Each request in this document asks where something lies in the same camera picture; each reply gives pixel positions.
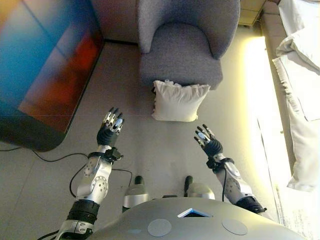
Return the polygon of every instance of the robot leg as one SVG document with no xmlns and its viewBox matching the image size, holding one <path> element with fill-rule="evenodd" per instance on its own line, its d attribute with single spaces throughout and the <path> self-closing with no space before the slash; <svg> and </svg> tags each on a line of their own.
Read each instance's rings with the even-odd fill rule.
<svg viewBox="0 0 320 240">
<path fill-rule="evenodd" d="M 213 191 L 203 183 L 193 182 L 192 176 L 185 178 L 184 196 L 189 198 L 215 199 Z"/>
<path fill-rule="evenodd" d="M 136 205 L 149 201 L 144 179 L 142 176 L 136 176 L 134 185 L 130 186 L 124 194 L 122 212 L 133 208 Z"/>
</svg>

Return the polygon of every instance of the armchair cushion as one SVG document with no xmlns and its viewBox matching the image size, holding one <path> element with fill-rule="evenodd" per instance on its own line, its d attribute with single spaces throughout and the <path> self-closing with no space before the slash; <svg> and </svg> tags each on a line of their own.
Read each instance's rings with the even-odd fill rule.
<svg viewBox="0 0 320 240">
<path fill-rule="evenodd" d="M 220 60 L 214 59 L 206 35 L 184 23 L 162 25 L 154 34 L 150 53 L 141 55 L 140 77 L 144 85 L 170 79 L 183 86 L 222 81 Z"/>
</svg>

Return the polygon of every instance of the robotic finger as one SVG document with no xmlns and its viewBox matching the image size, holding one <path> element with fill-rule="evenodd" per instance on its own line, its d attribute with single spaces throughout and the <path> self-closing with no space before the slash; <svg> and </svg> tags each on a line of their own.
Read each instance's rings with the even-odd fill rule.
<svg viewBox="0 0 320 240">
<path fill-rule="evenodd" d="M 116 114 L 117 114 L 118 110 L 119 110 L 119 108 L 116 108 L 116 109 L 114 110 L 114 112 L 112 113 L 112 115 L 111 115 L 111 117 L 110 117 L 110 120 L 108 121 L 108 126 L 109 126 L 109 127 L 112 127 L 112 126 L 113 126 L 114 121 L 115 121 L 115 119 L 116 119 Z"/>
<path fill-rule="evenodd" d="M 111 114 L 113 112 L 114 108 L 112 107 L 108 112 L 107 114 L 105 115 L 103 121 L 102 121 L 102 125 L 109 125 L 109 121 L 110 121 L 110 117 L 111 117 Z"/>
<path fill-rule="evenodd" d="M 204 141 L 205 144 L 210 143 L 211 140 L 205 132 L 195 131 L 195 134 L 197 134 L 199 136 L 199 138 Z"/>
<path fill-rule="evenodd" d="M 205 130 L 203 130 L 201 127 L 197 126 L 196 128 L 197 128 L 200 132 L 202 132 L 204 135 L 206 135 L 208 138 L 210 138 L 209 134 L 208 134 Z"/>
<path fill-rule="evenodd" d="M 207 125 L 202 124 L 202 126 L 204 127 L 204 129 L 209 133 L 209 137 L 210 139 L 216 139 L 215 134 L 211 131 L 210 128 L 207 127 Z"/>
<path fill-rule="evenodd" d="M 124 124 L 124 121 L 125 120 L 122 118 L 122 113 L 120 113 L 117 119 L 114 121 L 114 124 L 111 125 L 111 128 L 110 128 L 111 132 L 119 134 Z"/>
<path fill-rule="evenodd" d="M 200 145 L 200 147 L 203 149 L 205 147 L 205 144 L 199 140 L 196 136 L 194 137 L 194 139 L 196 140 L 196 142 Z"/>
</svg>

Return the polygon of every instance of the gray armchair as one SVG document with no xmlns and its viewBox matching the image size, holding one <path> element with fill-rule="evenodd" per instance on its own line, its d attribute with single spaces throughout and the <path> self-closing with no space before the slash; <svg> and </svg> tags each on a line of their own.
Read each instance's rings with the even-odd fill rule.
<svg viewBox="0 0 320 240">
<path fill-rule="evenodd" d="M 240 0 L 138 0 L 142 83 L 169 79 L 215 89 L 239 14 Z"/>
</svg>

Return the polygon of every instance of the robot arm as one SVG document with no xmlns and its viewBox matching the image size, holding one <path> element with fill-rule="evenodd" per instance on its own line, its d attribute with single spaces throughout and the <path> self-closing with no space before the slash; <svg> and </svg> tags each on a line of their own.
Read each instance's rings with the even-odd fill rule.
<svg viewBox="0 0 320 240">
<path fill-rule="evenodd" d="M 82 181 L 77 188 L 77 197 L 56 240 L 86 239 L 93 233 L 100 204 L 108 193 L 112 165 L 123 157 L 113 147 L 125 121 L 122 113 L 117 116 L 117 111 L 111 108 L 102 122 L 96 137 L 97 151 L 88 156 Z"/>
<path fill-rule="evenodd" d="M 238 207 L 244 208 L 256 214 L 264 213 L 263 208 L 254 196 L 251 187 L 242 179 L 235 162 L 223 155 L 223 146 L 216 139 L 214 133 L 206 126 L 197 127 L 197 137 L 194 139 L 208 156 L 207 166 L 216 174 L 223 186 L 223 195 Z"/>
</svg>

